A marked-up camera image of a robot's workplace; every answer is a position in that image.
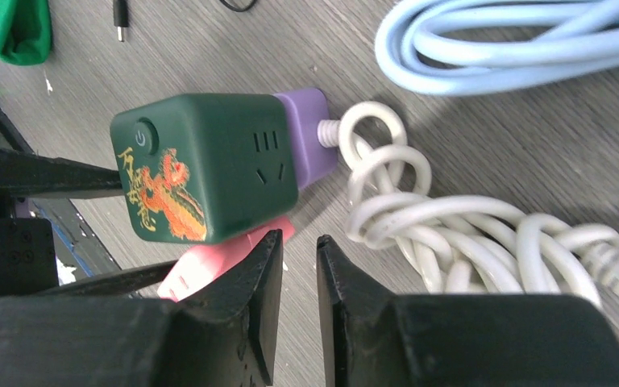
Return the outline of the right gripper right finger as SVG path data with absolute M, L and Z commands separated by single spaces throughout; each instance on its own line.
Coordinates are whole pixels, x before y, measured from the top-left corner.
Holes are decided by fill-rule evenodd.
M 619 386 L 619 342 L 582 298 L 396 294 L 328 235 L 317 281 L 329 386 Z

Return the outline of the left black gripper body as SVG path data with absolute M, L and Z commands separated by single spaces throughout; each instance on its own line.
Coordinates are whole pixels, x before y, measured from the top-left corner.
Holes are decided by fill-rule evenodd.
M 51 223 L 19 217 L 0 196 L 0 297 L 38 293 L 59 285 Z

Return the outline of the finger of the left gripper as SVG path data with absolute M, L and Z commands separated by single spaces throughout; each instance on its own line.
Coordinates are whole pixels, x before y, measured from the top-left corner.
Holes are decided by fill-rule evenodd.
M 122 182 L 115 170 L 0 148 L 0 196 L 94 199 L 121 195 Z
M 170 260 L 87 277 L 67 285 L 34 293 L 33 297 L 127 296 L 148 286 L 161 283 L 176 263 L 177 260 Z

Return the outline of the purple socket adapter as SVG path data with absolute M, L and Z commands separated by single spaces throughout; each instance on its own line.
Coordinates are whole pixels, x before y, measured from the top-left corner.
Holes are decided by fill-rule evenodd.
M 328 120 L 329 106 L 325 94 L 314 87 L 275 94 L 283 104 L 297 186 L 306 189 L 332 173 L 339 161 L 335 148 L 326 148 L 318 140 L 318 124 Z

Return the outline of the pink plug adapter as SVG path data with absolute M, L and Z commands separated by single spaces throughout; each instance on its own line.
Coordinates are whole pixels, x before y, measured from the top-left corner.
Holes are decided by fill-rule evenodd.
M 161 282 L 158 296 L 178 302 L 203 289 L 246 258 L 272 230 L 281 230 L 284 241 L 295 233 L 290 219 L 283 215 L 223 243 L 190 248 Z

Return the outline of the green patterned adapter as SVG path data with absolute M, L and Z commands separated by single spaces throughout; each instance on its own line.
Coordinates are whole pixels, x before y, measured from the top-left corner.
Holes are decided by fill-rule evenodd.
M 217 244 L 297 203 L 286 111 L 272 95 L 177 95 L 115 115 L 110 138 L 143 240 Z

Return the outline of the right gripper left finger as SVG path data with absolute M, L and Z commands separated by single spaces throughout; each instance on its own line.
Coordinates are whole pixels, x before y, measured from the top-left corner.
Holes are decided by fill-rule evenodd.
M 179 302 L 0 298 L 0 386 L 270 386 L 283 234 Z

